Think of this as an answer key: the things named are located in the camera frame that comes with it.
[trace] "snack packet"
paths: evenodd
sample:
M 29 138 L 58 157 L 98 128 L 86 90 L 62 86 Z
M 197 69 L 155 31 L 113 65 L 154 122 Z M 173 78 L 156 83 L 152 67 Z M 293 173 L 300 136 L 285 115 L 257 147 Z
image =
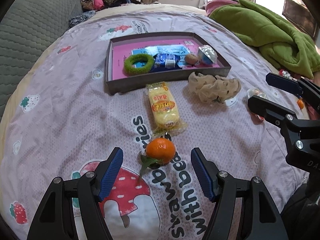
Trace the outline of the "snack packet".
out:
M 182 69 L 178 66 L 179 60 L 180 56 L 174 54 L 159 53 L 155 56 L 155 63 L 153 64 L 149 72 L 152 73 L 159 71 Z
M 167 84 L 159 82 L 147 85 L 148 97 L 157 125 L 153 133 L 154 137 L 169 131 L 171 135 L 177 135 L 187 128 L 187 124 L 180 119 L 178 106 Z

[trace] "blue gripper pad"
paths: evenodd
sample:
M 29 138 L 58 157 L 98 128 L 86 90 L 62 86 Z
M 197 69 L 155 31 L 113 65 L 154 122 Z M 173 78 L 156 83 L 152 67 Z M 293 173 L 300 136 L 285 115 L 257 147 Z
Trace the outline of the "blue gripper pad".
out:
M 104 198 L 108 197 L 113 187 L 113 184 L 116 181 L 116 177 L 118 176 L 119 170 L 123 162 L 122 149 L 118 147 L 114 148 L 109 158 L 103 162 L 106 162 L 106 165 L 108 165 L 108 167 L 107 167 L 107 171 L 103 174 L 103 177 L 99 181 L 100 192 L 97 195 L 99 202 L 102 202 Z
M 209 198 L 211 201 L 215 197 L 215 194 L 212 190 L 212 180 L 210 179 L 210 176 L 200 160 L 199 155 L 194 149 L 191 151 L 191 164 L 195 170 L 204 196 Z

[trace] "gray quilted blanket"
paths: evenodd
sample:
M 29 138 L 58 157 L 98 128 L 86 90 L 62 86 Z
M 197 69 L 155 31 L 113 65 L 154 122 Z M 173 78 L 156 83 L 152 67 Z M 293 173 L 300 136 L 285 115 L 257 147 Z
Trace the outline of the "gray quilted blanket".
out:
M 0 22 L 0 120 L 21 79 L 82 13 L 80 0 L 16 0 Z

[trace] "pink paper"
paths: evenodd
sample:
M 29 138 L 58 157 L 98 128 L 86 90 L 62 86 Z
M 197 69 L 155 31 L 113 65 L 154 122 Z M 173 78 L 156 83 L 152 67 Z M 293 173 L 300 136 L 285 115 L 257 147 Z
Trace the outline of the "pink paper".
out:
M 172 40 L 155 40 L 155 41 L 144 41 L 144 42 L 136 42 L 136 43 L 128 43 L 124 45 L 115 45 L 113 47 L 113 60 L 112 60 L 112 80 L 126 78 L 128 75 L 124 72 L 124 61 L 132 55 L 132 50 L 139 49 L 139 48 L 145 48 L 149 46 L 157 46 L 157 45 L 178 45 L 181 44 L 185 46 L 191 53 L 197 54 L 198 48 L 202 44 L 198 44 L 193 39 L 172 39 Z M 198 69 L 201 67 L 208 67 L 208 65 L 198 65 L 197 67 L 190 67 L 187 66 L 187 68 L 193 68 Z M 220 67 L 218 64 L 212 64 L 212 67 Z

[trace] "green blanket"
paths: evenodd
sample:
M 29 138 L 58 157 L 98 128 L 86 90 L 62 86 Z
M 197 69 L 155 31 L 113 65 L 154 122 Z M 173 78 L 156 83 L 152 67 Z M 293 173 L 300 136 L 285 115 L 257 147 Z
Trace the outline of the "green blanket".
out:
M 240 4 L 215 9 L 210 18 L 232 31 L 243 43 L 259 47 L 275 68 L 287 68 L 313 79 L 320 70 L 320 55 L 313 40 L 269 9 L 239 0 Z

